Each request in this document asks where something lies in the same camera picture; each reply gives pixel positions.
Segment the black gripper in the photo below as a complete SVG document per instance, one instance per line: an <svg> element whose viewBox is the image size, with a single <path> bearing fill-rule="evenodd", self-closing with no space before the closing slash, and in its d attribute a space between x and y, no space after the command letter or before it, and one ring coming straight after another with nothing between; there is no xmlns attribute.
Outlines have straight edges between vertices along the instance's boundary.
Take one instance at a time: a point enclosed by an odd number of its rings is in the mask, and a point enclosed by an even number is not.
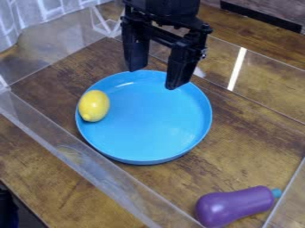
<svg viewBox="0 0 305 228"><path fill-rule="evenodd" d="M210 25L198 17L201 0L124 0L122 37L128 69L148 66L150 40L170 48L166 88L188 84L206 57Z"/></svg>

